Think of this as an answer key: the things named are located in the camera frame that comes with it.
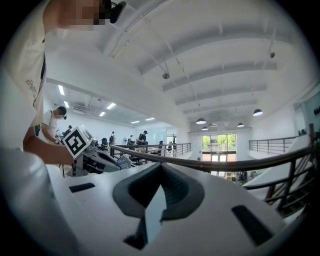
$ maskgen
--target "ceiling light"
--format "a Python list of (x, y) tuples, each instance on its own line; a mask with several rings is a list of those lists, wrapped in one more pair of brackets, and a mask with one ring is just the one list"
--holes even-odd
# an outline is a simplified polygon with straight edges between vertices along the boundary
[(204, 118), (199, 118), (197, 121), (196, 121), (196, 124), (197, 125), (203, 125), (206, 123), (206, 120)]
[(58, 85), (61, 95), (65, 95), (64, 88), (61, 85)]
[(107, 110), (110, 110), (112, 109), (116, 104), (114, 103), (111, 103), (109, 106), (106, 107)]
[(261, 116), (263, 114), (262, 110), (257, 108), (254, 112), (253, 112), (253, 116), (254, 117), (258, 117)]

